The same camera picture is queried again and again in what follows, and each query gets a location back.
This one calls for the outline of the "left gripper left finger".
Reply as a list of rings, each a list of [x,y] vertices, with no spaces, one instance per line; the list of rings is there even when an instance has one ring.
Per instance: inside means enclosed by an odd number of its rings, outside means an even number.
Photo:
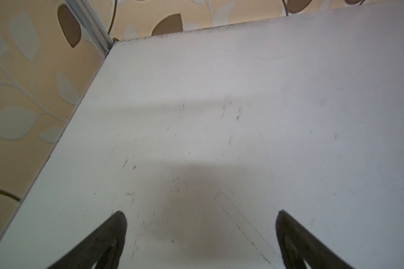
[[[50,269],[116,269],[125,245],[127,219],[115,212]]]

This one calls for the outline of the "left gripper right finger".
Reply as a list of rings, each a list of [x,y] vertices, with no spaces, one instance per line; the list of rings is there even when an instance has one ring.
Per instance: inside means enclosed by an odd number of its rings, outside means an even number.
[[[285,210],[278,213],[276,234],[287,269],[351,268]]]

